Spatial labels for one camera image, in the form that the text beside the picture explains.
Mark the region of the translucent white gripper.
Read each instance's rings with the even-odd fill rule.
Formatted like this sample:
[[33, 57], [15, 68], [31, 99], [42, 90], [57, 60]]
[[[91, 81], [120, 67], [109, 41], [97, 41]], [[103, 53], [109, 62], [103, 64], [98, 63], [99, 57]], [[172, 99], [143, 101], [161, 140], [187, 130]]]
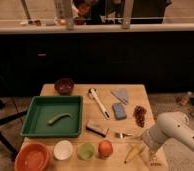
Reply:
[[165, 135], [157, 125], [153, 125], [149, 129], [145, 130], [141, 137], [143, 142], [149, 148], [149, 153], [151, 155], [156, 154], [165, 143]]

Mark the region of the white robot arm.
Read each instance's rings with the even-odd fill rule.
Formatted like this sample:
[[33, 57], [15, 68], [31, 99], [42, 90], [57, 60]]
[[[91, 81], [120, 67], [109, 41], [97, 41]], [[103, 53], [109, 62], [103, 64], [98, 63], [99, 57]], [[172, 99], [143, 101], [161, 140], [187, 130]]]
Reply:
[[185, 113], [161, 113], [155, 124], [142, 133], [144, 143], [153, 151], [158, 151], [170, 138], [194, 152], [194, 130], [189, 127], [189, 118]]

